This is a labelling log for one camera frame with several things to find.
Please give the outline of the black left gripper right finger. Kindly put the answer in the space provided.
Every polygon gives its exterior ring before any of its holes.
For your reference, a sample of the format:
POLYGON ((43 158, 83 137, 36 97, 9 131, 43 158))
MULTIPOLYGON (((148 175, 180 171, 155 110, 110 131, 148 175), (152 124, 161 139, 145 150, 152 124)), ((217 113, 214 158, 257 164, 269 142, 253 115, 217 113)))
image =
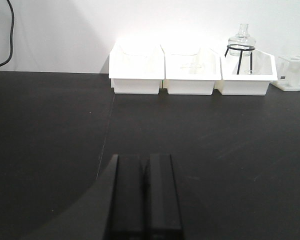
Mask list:
POLYGON ((144 180, 146 239, 182 240, 183 226, 171 156, 151 154, 144 180))

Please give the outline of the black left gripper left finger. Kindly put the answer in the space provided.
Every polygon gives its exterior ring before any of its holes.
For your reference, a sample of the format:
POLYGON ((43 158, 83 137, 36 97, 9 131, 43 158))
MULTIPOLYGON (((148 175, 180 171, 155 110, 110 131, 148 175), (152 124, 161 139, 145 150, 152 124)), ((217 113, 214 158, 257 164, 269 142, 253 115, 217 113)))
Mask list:
POLYGON ((144 172, 138 155, 113 154, 114 182, 111 195, 106 240, 143 240, 144 172))

